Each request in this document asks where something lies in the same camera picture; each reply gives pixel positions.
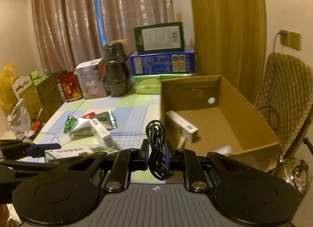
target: green packet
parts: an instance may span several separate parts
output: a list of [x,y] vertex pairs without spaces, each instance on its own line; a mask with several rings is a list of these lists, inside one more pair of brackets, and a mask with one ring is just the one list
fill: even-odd
[[[93,118],[97,118],[104,125],[104,127],[108,130],[117,128],[116,119],[113,116],[113,113],[111,110],[103,112],[103,113],[99,113],[93,116],[91,119]],[[63,133],[69,134],[69,135],[92,136],[93,132],[89,123],[91,119],[68,116]]]

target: blue box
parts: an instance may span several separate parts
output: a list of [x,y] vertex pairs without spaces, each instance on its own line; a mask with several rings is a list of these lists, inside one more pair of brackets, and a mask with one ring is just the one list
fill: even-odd
[[131,71],[136,75],[195,73],[195,52],[165,52],[129,57]]

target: curtain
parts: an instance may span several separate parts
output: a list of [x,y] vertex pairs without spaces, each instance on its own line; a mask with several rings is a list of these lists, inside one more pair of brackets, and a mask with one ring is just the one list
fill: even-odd
[[264,0],[192,0],[198,75],[224,75],[254,103],[265,58]]
[[73,71],[101,57],[94,0],[32,0],[32,14],[41,61],[50,72]]
[[107,42],[128,39],[136,51],[134,27],[173,22],[172,0],[100,0]]

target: small white box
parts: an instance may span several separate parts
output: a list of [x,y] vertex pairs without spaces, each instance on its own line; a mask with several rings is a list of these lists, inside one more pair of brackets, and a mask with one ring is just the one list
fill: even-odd
[[114,142],[111,138],[110,132],[104,127],[104,125],[97,119],[91,119],[90,126],[94,136],[97,138],[99,144],[104,147],[113,148]]
[[192,123],[179,116],[175,111],[170,110],[165,113],[166,122],[173,128],[179,130],[182,136],[184,136],[191,143],[195,142],[198,136],[198,128]]
[[44,159],[45,162],[48,162],[51,159],[61,159],[67,157],[74,157],[78,156],[80,153],[93,153],[91,150],[92,148],[96,148],[99,146],[92,145],[92,146],[84,146],[84,147],[77,147],[77,148],[59,148],[59,149],[49,149],[44,151]]
[[101,63],[101,60],[102,59],[95,59],[80,63],[75,69],[85,99],[96,99],[108,96],[103,82],[105,64]]

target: window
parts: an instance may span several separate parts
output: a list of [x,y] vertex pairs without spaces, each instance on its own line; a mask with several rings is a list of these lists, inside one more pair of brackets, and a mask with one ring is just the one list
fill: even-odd
[[98,27],[100,31],[101,42],[102,42],[102,45],[104,45],[106,43],[106,40],[105,40],[105,34],[104,34],[104,29],[103,29],[102,19],[101,19],[100,0],[95,0],[95,6],[96,6],[97,20],[98,20]]

